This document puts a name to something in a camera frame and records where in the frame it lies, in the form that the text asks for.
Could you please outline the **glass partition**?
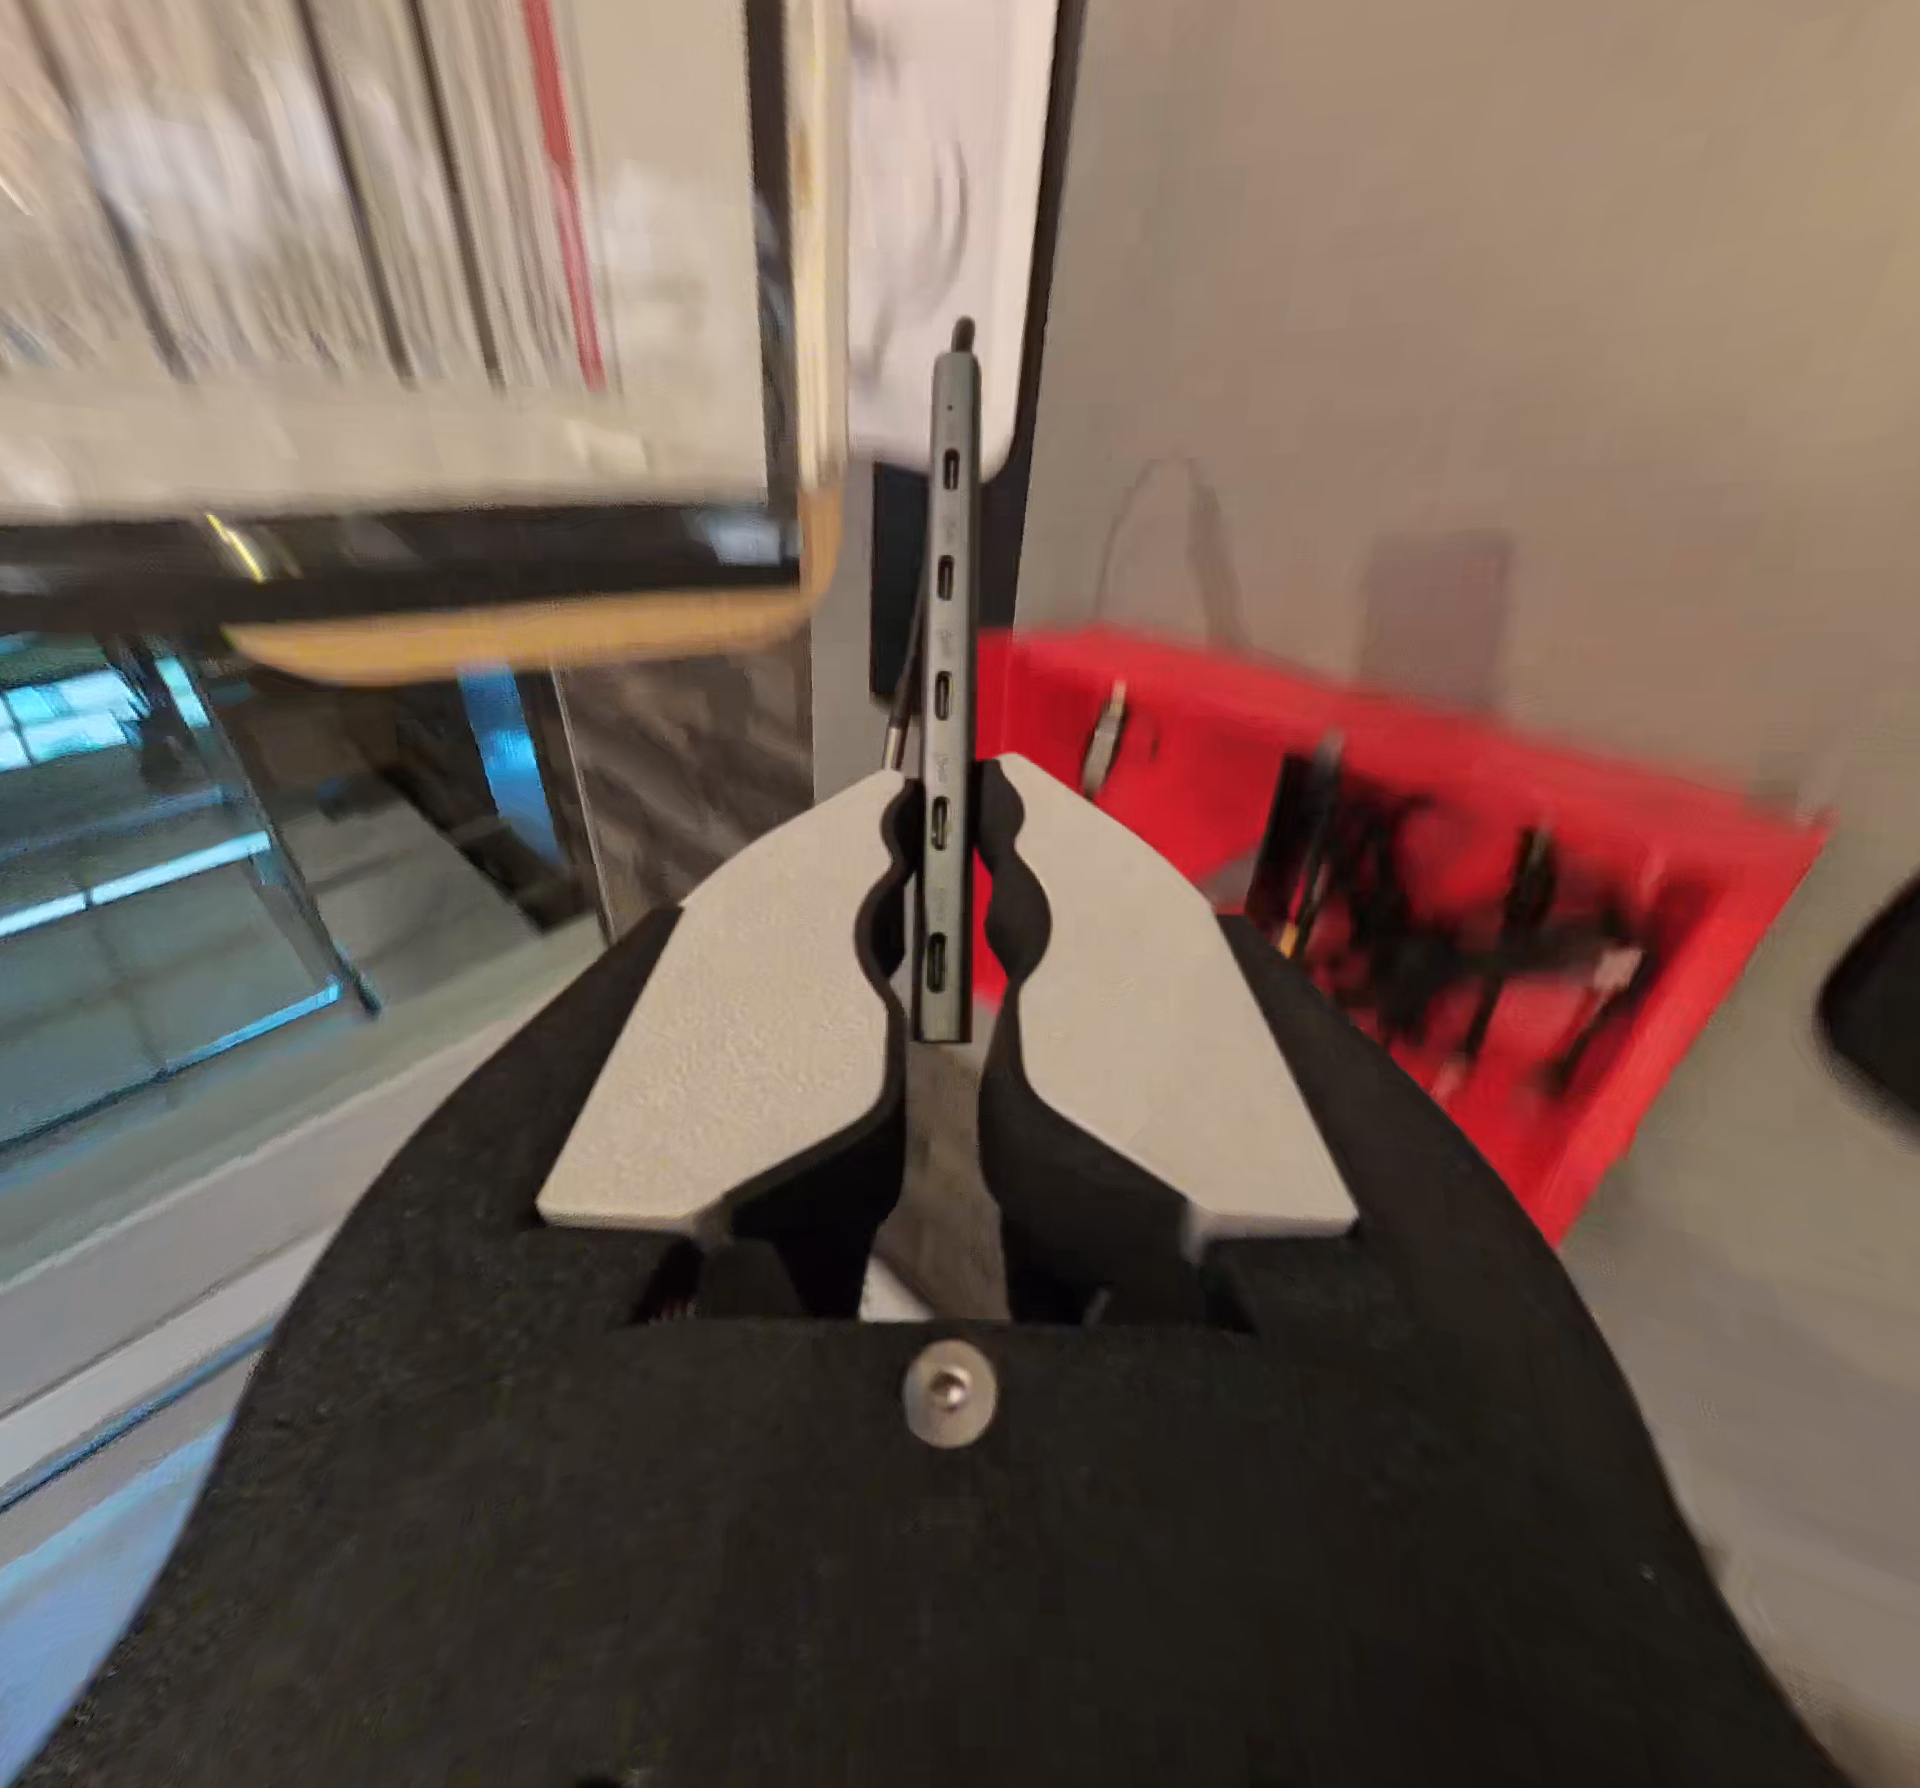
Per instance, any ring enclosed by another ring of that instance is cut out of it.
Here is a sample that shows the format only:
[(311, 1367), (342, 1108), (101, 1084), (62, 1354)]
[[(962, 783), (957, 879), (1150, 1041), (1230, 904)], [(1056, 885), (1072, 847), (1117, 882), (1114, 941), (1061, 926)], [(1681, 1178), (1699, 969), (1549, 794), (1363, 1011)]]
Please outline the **glass partition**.
[(1, 1144), (14, 1161), (324, 1017), (373, 1018), (243, 743), (229, 655), (4, 634)]

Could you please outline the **white flat base plate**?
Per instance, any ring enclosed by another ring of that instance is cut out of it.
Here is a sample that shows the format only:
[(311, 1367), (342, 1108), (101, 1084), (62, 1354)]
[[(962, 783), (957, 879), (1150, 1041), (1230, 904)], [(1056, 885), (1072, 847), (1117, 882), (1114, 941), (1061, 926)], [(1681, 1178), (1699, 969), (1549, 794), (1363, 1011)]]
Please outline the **white flat base plate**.
[(857, 457), (924, 472), (927, 383), (957, 320), (979, 472), (1013, 440), (1060, 0), (849, 0), (848, 419)]

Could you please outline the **grey USB hub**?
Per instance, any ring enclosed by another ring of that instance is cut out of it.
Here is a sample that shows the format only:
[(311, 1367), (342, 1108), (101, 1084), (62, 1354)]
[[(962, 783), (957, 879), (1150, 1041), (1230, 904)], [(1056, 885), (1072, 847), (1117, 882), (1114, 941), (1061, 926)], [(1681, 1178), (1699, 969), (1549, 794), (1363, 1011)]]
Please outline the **grey USB hub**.
[(969, 1043), (976, 860), (976, 684), (981, 371), (976, 326), (954, 322), (929, 378), (927, 511), (919, 620), (924, 842), (917, 873), (914, 1032)]

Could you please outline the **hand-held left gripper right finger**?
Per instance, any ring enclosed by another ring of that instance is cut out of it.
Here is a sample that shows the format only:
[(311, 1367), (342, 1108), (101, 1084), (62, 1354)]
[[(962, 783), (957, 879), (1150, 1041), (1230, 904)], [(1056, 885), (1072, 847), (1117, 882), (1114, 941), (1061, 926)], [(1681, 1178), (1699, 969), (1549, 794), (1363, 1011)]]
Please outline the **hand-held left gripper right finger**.
[(1004, 974), (978, 1166), (1013, 1323), (1257, 1323), (1360, 1209), (1206, 897), (1019, 754), (979, 769)]

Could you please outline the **black rounded object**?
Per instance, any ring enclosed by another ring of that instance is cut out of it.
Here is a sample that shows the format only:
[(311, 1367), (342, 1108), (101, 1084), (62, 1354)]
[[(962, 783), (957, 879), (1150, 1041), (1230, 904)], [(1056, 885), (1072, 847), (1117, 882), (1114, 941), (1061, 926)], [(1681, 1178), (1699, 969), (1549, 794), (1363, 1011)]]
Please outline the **black rounded object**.
[(1820, 984), (1814, 1026), (1835, 1081), (1918, 1137), (1918, 876), (1850, 938)]

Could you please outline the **dark box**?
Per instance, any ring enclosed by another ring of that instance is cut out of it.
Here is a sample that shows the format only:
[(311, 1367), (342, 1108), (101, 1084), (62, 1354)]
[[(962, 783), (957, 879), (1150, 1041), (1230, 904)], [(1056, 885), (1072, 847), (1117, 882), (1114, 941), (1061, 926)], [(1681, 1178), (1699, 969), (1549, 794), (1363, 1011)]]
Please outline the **dark box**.
[(929, 483), (879, 461), (871, 471), (870, 690), (887, 707), (914, 639), (924, 584)]

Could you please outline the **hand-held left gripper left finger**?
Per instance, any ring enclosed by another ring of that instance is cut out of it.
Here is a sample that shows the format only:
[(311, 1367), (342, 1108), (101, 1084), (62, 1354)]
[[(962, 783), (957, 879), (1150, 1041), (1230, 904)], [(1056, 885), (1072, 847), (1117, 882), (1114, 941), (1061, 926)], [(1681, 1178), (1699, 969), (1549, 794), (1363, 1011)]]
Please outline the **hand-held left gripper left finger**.
[(879, 771), (640, 926), (651, 959), (541, 1224), (766, 1249), (805, 1315), (857, 1318), (903, 1182), (893, 979), (917, 824), (915, 787)]

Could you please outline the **red plastic bin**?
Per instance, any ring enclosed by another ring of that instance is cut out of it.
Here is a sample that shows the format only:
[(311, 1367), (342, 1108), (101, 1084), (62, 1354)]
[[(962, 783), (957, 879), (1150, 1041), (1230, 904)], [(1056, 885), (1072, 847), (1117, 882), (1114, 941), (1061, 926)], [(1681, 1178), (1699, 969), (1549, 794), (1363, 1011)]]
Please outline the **red plastic bin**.
[(979, 750), (1074, 783), (1115, 680), (1127, 686), (1131, 720), (1094, 806), (1225, 913), (1242, 908), (1283, 754), (1335, 732), (1351, 775), (1430, 792), (1464, 821), (1421, 830), (1413, 860), (1424, 879), (1460, 892), (1498, 888), (1513, 829), (1548, 816), (1572, 854), (1644, 915), (1657, 979), (1599, 1039), (1563, 1101), (1549, 1101), (1527, 1070), (1568, 1034), (1576, 993), (1536, 987), (1500, 1015), (1480, 1078), (1441, 1107), (1553, 1247), (1632, 1151), (1832, 830), (1824, 816), (1768, 811), (1487, 720), (1101, 627), (985, 634)]

